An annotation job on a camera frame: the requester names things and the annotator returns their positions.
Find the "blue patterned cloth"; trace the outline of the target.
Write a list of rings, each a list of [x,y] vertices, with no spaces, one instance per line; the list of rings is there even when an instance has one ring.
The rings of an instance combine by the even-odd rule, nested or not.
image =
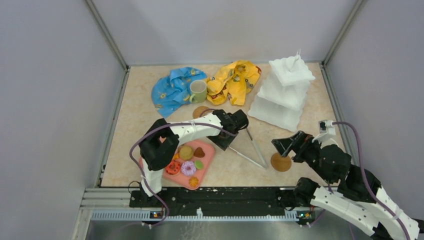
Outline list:
[[[206,78],[203,71],[194,67],[170,70],[169,75],[160,78],[152,88],[151,100],[156,111],[167,118],[182,105],[189,104],[191,83]]]

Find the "woven rattan coaster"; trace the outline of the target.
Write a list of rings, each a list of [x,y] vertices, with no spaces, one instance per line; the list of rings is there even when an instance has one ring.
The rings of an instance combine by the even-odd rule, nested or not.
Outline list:
[[[194,119],[197,119],[197,118],[200,118],[200,117],[207,115],[208,113],[210,113],[212,111],[213,111],[213,109],[209,108],[207,106],[199,106],[193,111],[192,117]]]

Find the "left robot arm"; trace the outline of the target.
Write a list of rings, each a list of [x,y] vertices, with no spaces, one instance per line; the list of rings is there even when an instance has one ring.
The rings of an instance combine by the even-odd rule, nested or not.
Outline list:
[[[217,109],[204,116],[175,123],[168,123],[164,118],[156,120],[130,149],[131,152],[136,147],[140,149],[142,162],[137,166],[142,176],[141,200],[149,207],[160,202],[163,170],[171,163],[178,147],[194,140],[208,138],[225,151],[239,131],[246,129],[248,125],[248,117],[242,110],[227,113]]]

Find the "round tan muffin cake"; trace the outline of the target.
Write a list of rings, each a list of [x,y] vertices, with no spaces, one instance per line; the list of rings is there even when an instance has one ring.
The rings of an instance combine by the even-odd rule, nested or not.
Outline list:
[[[182,145],[178,151],[179,158],[188,161],[194,156],[194,150],[192,147],[187,145]]]

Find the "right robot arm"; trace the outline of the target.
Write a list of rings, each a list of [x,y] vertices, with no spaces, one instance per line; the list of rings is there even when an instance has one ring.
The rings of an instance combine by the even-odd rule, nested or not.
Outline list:
[[[381,182],[368,170],[351,163],[352,157],[337,144],[326,145],[333,136],[317,137],[298,131],[271,143],[281,157],[294,152],[292,161],[306,163],[327,184],[337,184],[336,192],[301,177],[293,190],[299,206],[312,205],[346,220],[373,240],[416,240],[424,232],[424,222],[408,216],[388,196]]]

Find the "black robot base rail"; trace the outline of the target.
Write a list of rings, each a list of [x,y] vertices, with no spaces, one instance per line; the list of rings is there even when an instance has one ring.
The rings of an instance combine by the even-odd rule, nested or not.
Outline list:
[[[200,209],[206,217],[282,216],[290,210],[311,212],[314,207],[297,200],[292,187],[164,187],[157,196],[143,190],[130,194],[131,208],[169,210],[169,216],[192,216]]]

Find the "red orange donut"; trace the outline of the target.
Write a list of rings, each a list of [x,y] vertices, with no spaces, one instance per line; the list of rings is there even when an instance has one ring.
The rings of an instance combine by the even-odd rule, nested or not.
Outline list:
[[[170,176],[175,176],[181,171],[181,163],[177,160],[172,160],[168,166],[165,167],[166,174]]]

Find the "yellow patterned cloth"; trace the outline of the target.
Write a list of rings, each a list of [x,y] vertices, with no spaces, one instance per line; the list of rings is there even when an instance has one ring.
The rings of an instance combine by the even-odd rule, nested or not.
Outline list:
[[[243,106],[247,94],[255,87],[262,70],[248,60],[234,61],[221,67],[213,77],[206,80],[206,99],[213,105],[229,100],[231,105]]]

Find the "metal tongs white handle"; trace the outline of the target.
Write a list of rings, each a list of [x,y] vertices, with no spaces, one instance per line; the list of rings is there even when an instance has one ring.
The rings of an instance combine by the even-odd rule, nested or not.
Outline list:
[[[238,156],[240,156],[240,157],[244,158],[245,160],[247,160],[248,162],[252,163],[253,165],[255,165],[255,166],[259,167],[259,168],[262,168],[262,169],[267,169],[267,168],[268,168],[268,164],[267,164],[267,162],[266,162],[265,158],[263,157],[263,155],[262,155],[262,153],[261,153],[261,150],[259,149],[258,144],[257,144],[257,143],[256,143],[256,141],[254,140],[254,138],[253,138],[253,136],[252,136],[251,132],[249,131],[249,129],[248,129],[248,128],[246,128],[246,129],[245,129],[245,131],[246,131],[246,133],[247,133],[247,135],[248,135],[248,138],[249,138],[249,140],[250,140],[250,143],[251,143],[251,145],[253,146],[253,148],[254,148],[254,150],[255,150],[255,153],[256,153],[257,157],[259,158],[259,160],[261,161],[261,163],[259,163],[259,162],[255,161],[254,159],[252,159],[252,158],[250,158],[250,157],[246,156],[245,154],[243,154],[242,152],[240,152],[240,151],[236,150],[235,148],[233,148],[233,147],[231,147],[231,146],[229,146],[229,147],[228,147],[228,149],[232,150],[232,151],[233,151],[233,152],[235,152]]]

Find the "pink plastic tray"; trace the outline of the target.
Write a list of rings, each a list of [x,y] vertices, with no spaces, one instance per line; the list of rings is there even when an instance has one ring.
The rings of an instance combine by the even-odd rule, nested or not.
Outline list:
[[[151,160],[143,156],[138,160],[143,168],[143,190],[152,195],[162,191],[162,180],[169,180],[188,190],[196,190],[203,182],[208,167],[215,156],[215,148],[203,141],[192,140],[183,145],[161,144],[150,149]]]

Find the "purple sprinkled donut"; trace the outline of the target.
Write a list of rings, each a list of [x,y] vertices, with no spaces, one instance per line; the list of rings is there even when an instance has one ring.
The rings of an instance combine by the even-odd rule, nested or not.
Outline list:
[[[185,176],[193,176],[197,171],[196,165],[193,161],[185,161],[181,164],[181,173]]]

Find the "white tiered dessert stand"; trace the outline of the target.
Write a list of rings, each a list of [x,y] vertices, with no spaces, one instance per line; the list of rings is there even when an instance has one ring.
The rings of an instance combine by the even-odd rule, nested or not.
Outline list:
[[[270,60],[270,72],[262,81],[248,115],[279,128],[296,132],[311,82],[316,79],[301,57]]]

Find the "round wooden coaster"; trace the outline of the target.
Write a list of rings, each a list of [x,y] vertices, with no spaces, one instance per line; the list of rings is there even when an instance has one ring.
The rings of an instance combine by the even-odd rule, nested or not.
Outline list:
[[[278,152],[274,153],[270,159],[271,166],[278,172],[286,172],[292,166],[290,157],[282,157]]]

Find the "green round macaron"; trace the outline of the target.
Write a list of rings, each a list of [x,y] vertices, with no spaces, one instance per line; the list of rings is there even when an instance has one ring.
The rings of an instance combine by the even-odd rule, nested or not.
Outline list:
[[[204,164],[201,160],[194,161],[194,166],[197,170],[202,170],[204,168]]]

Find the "green mug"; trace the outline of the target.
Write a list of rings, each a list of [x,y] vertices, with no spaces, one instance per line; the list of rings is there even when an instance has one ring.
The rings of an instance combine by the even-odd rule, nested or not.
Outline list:
[[[203,103],[207,98],[207,84],[204,80],[195,80],[190,86],[190,103]]]

